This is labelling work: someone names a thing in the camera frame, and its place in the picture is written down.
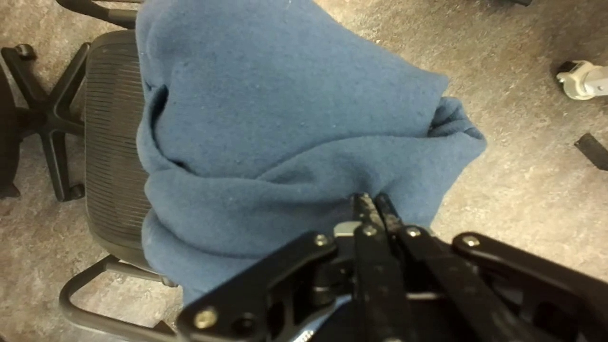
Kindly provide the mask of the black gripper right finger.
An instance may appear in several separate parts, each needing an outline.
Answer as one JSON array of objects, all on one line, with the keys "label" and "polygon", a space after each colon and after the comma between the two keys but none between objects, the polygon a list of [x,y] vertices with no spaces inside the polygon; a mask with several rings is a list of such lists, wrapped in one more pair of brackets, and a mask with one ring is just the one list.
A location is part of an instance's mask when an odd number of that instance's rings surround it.
[{"label": "black gripper right finger", "polygon": [[380,222],[438,287],[471,342],[608,342],[608,283],[476,232],[438,241],[385,195]]}]

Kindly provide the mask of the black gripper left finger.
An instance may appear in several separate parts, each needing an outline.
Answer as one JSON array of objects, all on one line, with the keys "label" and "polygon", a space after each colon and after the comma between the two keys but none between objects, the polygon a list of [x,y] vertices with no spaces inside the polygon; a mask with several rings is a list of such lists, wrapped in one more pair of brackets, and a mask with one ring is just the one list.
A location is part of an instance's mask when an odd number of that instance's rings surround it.
[{"label": "black gripper left finger", "polygon": [[182,342],[361,342],[353,290],[359,220],[309,232],[188,304]]}]

